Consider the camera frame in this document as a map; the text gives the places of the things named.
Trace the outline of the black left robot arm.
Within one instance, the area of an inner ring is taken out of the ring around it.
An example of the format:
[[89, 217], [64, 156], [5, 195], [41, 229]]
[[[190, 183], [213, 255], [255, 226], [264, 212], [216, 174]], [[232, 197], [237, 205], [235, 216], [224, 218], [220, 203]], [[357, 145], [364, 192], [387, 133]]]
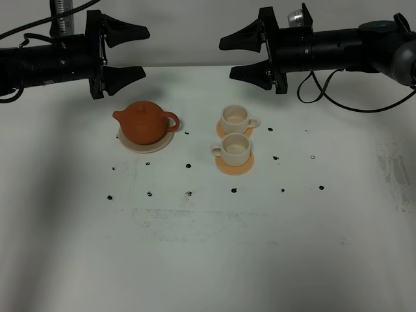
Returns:
[[89, 10], [84, 34], [46, 37], [26, 33], [16, 48], [1, 50], [1, 102], [17, 100], [26, 88], [86, 79], [93, 99], [115, 95], [125, 86], [145, 78], [141, 66], [114, 68], [105, 49], [145, 40], [145, 26], [114, 19]]

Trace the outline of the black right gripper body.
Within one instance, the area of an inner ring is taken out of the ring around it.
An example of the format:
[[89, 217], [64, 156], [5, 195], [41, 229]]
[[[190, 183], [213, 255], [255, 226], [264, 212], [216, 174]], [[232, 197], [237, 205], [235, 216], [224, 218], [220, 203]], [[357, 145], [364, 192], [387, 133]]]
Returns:
[[259, 10], [261, 34], [277, 94], [287, 93], [287, 74], [305, 71], [307, 58], [311, 54], [313, 19], [304, 3], [301, 9], [304, 11], [304, 26], [293, 28], [280, 28], [271, 6]]

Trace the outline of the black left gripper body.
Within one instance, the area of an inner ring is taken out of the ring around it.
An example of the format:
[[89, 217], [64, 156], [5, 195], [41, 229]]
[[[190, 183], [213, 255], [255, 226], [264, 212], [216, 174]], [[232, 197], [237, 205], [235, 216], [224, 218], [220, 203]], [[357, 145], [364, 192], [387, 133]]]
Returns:
[[102, 47], [103, 39], [101, 26], [103, 24], [103, 14], [100, 10], [88, 10], [86, 15], [85, 36], [90, 49], [92, 59], [92, 76], [89, 78], [90, 93], [93, 99], [102, 99], [103, 95], [103, 59]]

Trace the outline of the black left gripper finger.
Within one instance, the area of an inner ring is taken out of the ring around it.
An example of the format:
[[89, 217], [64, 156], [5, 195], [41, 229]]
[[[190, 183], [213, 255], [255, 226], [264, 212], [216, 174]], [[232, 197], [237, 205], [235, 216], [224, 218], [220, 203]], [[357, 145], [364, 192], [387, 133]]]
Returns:
[[108, 15], [104, 17], [104, 30], [108, 47], [115, 47], [135, 40], [145, 40], [150, 37], [147, 27], [122, 22]]
[[104, 90], [108, 95], [113, 96], [122, 88], [131, 83], [146, 77], [146, 73], [141, 66], [131, 66], [124, 68], [103, 67]]

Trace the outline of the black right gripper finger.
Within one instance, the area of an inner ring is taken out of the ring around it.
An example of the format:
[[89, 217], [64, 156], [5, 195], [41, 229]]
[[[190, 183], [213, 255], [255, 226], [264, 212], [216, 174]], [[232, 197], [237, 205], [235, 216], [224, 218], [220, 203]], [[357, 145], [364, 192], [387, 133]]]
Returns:
[[232, 67], [229, 78], [258, 86], [263, 90], [272, 89], [272, 74], [268, 60], [251, 65]]
[[249, 26], [221, 38], [219, 49], [221, 51], [245, 50], [259, 53], [262, 44], [261, 22], [257, 19]]

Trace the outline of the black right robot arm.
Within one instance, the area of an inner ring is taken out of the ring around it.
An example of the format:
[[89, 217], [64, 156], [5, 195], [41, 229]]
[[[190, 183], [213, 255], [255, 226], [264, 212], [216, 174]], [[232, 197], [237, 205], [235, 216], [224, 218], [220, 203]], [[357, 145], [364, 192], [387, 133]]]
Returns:
[[249, 26], [220, 40], [222, 51], [267, 49], [265, 61], [236, 66], [230, 78], [264, 90], [287, 92], [287, 74], [319, 70], [382, 73], [404, 86], [415, 86], [415, 32], [398, 13], [392, 21], [372, 21], [354, 29], [315, 32], [305, 5], [278, 26], [271, 7], [260, 8]]

